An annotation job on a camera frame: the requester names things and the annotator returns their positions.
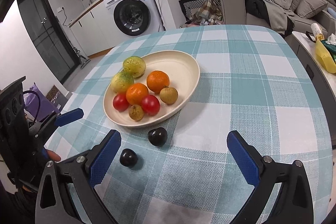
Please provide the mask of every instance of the cherry tomato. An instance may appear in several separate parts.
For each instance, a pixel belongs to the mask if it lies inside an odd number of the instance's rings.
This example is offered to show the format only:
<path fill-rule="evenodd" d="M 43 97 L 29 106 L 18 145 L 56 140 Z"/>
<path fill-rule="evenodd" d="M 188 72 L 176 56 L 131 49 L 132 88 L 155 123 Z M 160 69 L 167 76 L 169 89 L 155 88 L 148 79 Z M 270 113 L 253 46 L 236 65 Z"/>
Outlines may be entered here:
<path fill-rule="evenodd" d="M 113 99 L 113 107 L 119 112 L 125 111 L 129 106 L 129 103 L 126 100 L 126 94 L 120 93 Z"/>
<path fill-rule="evenodd" d="M 160 102 L 154 95 L 147 95 L 142 99 L 141 107 L 148 115 L 156 115 L 160 110 Z"/>

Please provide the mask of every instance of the orange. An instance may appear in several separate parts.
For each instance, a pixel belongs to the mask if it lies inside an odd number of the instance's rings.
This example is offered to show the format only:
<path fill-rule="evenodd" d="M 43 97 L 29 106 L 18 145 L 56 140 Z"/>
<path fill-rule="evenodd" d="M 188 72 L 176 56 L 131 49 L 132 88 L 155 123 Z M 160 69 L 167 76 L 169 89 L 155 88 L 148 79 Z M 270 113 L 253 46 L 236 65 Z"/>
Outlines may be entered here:
<path fill-rule="evenodd" d="M 164 87 L 169 86 L 169 84 L 169 77 L 163 71 L 154 70 L 147 76 L 147 86 L 155 93 L 159 93 Z"/>
<path fill-rule="evenodd" d="M 142 99 L 148 95 L 148 88 L 141 83 L 131 85 L 126 91 L 126 100 L 131 105 L 141 105 Z"/>

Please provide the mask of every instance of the blue white checkered tablecloth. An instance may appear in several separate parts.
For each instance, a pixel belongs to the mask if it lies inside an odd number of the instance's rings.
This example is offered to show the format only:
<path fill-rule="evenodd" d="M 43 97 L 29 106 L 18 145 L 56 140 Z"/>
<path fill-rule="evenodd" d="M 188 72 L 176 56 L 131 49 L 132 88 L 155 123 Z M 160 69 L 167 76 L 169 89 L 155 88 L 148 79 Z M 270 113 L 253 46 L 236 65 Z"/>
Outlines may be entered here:
<path fill-rule="evenodd" d="M 129 56 L 178 50 L 191 54 L 201 78 L 190 102 L 159 125 L 122 128 L 103 111 L 112 76 Z M 95 187 L 120 223 L 229 223 L 252 192 L 226 146 L 238 130 L 261 155 L 307 171 L 315 223 L 327 214 L 332 184 L 332 150 L 318 95 L 300 61 L 280 35 L 259 26 L 219 25 L 154 33 L 113 48 L 89 73 L 64 107 L 80 107 L 83 119 L 53 134 L 47 148 L 62 159 L 100 143 L 110 129 L 122 145 L 103 182 Z M 162 126 L 161 148 L 147 140 Z M 141 168 L 119 163 L 123 148 L 133 149 Z M 271 211 L 280 185 L 259 219 Z"/>

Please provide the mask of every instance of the fruit plate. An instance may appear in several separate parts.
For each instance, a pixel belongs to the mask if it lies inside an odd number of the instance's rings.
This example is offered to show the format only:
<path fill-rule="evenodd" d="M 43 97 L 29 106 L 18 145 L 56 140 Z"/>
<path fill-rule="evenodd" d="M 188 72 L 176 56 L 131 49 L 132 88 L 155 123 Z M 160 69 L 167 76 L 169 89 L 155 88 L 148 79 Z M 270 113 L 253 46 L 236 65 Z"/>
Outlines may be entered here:
<path fill-rule="evenodd" d="M 161 106 L 160 111 L 155 116 L 148 116 L 145 114 L 142 120 L 136 122 L 129 117 L 128 110 L 119 112 L 113 107 L 112 101 L 116 96 L 116 93 L 109 85 L 104 95 L 104 112 L 112 122 L 124 127 L 145 127 L 168 119 L 186 105 L 200 79 L 200 67 L 197 61 L 185 52 L 154 52 L 145 55 L 142 59 L 146 63 L 146 71 L 143 76 L 134 79 L 134 82 L 147 85 L 147 76 L 153 70 L 162 70 L 169 76 L 169 86 L 177 89 L 178 99 L 174 104 L 166 105 L 160 100 L 158 94 L 154 94 L 149 90 L 150 94 L 155 95 L 159 99 Z"/>

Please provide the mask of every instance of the purple bag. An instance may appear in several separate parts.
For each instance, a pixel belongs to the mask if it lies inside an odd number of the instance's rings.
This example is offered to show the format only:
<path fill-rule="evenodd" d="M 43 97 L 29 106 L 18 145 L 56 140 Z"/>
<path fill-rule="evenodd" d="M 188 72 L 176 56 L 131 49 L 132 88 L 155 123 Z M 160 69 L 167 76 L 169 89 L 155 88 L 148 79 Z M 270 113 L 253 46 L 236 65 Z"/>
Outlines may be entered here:
<path fill-rule="evenodd" d="M 51 102 L 48 101 L 48 99 L 42 94 L 42 92 L 40 92 L 39 88 L 36 86 L 35 83 L 29 90 L 37 92 L 41 100 L 41 107 L 36 120 L 40 122 L 46 116 L 50 115 L 53 111 L 55 111 L 56 113 L 60 113 L 60 111 Z M 37 109 L 39 107 L 39 99 L 37 98 L 37 96 L 33 93 L 25 94 L 24 101 L 25 110 L 28 111 L 33 117 L 35 117 Z"/>

